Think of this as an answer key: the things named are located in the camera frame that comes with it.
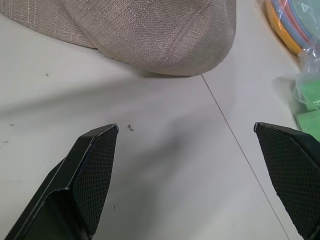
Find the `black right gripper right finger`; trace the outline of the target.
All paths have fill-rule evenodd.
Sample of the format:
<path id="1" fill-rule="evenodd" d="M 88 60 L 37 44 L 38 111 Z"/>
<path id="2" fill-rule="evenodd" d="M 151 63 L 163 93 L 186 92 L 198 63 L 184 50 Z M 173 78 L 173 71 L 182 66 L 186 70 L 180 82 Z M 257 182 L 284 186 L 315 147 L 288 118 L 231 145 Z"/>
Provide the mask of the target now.
<path id="1" fill-rule="evenodd" d="M 320 240 L 320 142 L 289 127 L 256 122 L 268 174 L 303 240 Z"/>

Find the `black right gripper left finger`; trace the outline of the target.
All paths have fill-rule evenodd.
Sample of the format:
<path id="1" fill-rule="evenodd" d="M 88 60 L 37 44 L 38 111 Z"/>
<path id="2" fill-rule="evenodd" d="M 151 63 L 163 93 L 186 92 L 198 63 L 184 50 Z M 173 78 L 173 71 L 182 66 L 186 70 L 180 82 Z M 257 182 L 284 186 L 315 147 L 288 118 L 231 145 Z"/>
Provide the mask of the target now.
<path id="1" fill-rule="evenodd" d="M 92 240 L 110 187 L 119 128 L 81 135 L 46 176 L 4 240 Z"/>

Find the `green blocks in plastic bag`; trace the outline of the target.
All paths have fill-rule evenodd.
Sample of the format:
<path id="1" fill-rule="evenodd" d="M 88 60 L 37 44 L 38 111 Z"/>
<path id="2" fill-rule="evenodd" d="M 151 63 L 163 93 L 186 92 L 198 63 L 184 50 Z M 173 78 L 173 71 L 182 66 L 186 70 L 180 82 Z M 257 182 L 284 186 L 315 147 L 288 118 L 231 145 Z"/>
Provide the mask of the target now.
<path id="1" fill-rule="evenodd" d="M 320 51 L 304 49 L 299 61 L 301 72 L 295 78 L 293 92 L 299 107 L 295 121 L 300 131 L 320 142 Z"/>

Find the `stack of coloured plastic plates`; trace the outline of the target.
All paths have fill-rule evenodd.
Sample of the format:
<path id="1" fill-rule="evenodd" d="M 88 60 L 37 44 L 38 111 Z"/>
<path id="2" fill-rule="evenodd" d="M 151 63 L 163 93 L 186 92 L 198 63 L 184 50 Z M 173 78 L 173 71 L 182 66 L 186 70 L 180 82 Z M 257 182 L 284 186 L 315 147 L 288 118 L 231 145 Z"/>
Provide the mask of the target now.
<path id="1" fill-rule="evenodd" d="M 261 0 L 273 31 L 298 55 L 314 49 L 320 54 L 320 0 Z"/>

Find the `beige linen cushion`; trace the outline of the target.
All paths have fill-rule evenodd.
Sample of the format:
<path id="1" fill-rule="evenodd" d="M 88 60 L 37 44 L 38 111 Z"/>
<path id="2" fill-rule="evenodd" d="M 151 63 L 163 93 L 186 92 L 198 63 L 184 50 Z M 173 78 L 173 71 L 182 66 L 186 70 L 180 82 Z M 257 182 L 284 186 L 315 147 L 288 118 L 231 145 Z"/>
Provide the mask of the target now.
<path id="1" fill-rule="evenodd" d="M 232 48 L 237 0 L 0 0 L 0 14 L 143 71 L 195 76 Z"/>

